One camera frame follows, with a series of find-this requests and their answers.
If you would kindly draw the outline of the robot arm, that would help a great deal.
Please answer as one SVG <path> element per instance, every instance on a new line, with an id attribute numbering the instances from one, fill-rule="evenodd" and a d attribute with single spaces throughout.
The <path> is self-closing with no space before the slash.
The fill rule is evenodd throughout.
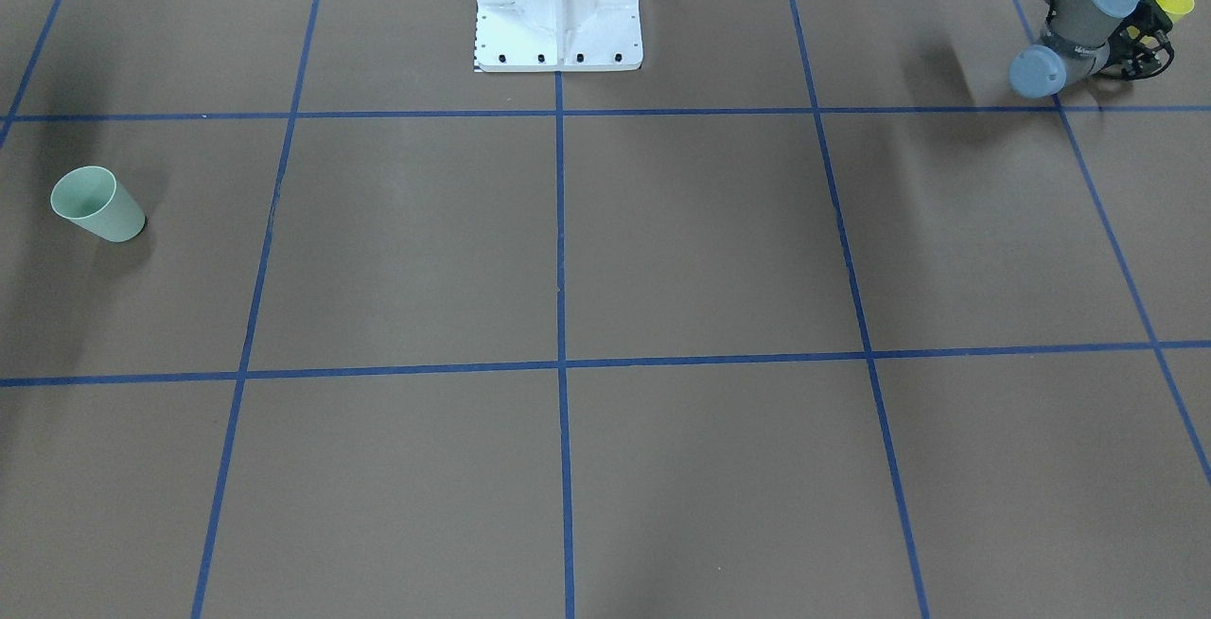
<path id="1" fill-rule="evenodd" d="M 1041 31 L 1008 70 L 1021 97 L 1052 97 L 1094 76 L 1149 80 L 1173 64 L 1175 24 L 1159 0 L 1041 1 Z"/>

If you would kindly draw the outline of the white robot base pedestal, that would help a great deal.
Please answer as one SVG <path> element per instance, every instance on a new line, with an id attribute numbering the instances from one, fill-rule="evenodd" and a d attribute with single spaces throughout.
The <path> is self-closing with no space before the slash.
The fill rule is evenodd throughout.
<path id="1" fill-rule="evenodd" d="M 641 0 L 476 0 L 476 71 L 635 71 L 643 65 Z"/>

